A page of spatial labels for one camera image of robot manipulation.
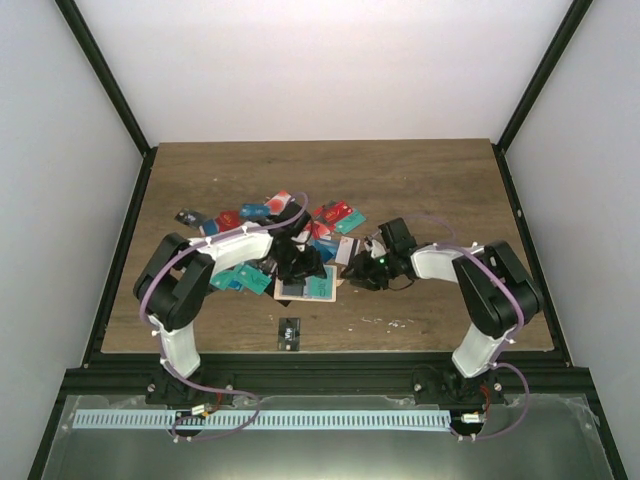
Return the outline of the teal card front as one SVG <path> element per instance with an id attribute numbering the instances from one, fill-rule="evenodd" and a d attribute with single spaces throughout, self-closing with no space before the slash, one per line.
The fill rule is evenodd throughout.
<path id="1" fill-rule="evenodd" d="M 305 296 L 312 299 L 331 299 L 333 297 L 333 280 L 329 277 L 309 277 L 305 285 Z"/>

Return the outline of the beige leather card holder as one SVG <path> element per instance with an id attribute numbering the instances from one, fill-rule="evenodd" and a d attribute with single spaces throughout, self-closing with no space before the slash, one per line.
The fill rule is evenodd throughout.
<path id="1" fill-rule="evenodd" d="M 324 270 L 324 278 L 310 276 L 302 284 L 285 285 L 281 280 L 277 280 L 274 299 L 334 303 L 337 299 L 338 269 L 335 265 L 325 265 Z"/>

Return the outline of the black card pair front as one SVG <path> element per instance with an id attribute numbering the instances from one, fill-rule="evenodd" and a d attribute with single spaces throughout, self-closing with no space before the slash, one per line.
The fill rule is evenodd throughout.
<path id="1" fill-rule="evenodd" d="M 282 317 L 278 324 L 278 349 L 285 352 L 297 352 L 300 349 L 299 317 Z"/>

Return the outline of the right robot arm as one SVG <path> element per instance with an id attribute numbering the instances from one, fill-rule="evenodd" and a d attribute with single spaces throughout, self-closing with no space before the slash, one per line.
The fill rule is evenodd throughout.
<path id="1" fill-rule="evenodd" d="M 541 289 L 506 241 L 420 245 L 402 218 L 380 225 L 379 235 L 367 237 L 364 249 L 341 273 L 342 279 L 370 291 L 388 290 L 401 276 L 460 288 L 471 324 L 452 354 L 456 370 L 444 378 L 445 393 L 458 403 L 479 392 L 478 376 L 497 366 L 504 347 L 544 306 Z"/>

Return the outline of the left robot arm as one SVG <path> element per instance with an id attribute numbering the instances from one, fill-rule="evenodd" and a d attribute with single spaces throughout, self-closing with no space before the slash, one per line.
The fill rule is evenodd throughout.
<path id="1" fill-rule="evenodd" d="M 203 395 L 193 322 L 205 297 L 223 289 L 215 284 L 222 274 L 238 281 L 246 268 L 245 286 L 270 294 L 277 281 L 296 285 L 327 277 L 321 254 L 299 239 L 311 221 L 306 206 L 291 201 L 277 215 L 253 217 L 221 233 L 191 239 L 171 233 L 162 239 L 133 295 L 141 320 L 159 337 L 160 364 L 172 375 L 168 388 L 178 401 L 191 404 Z"/>

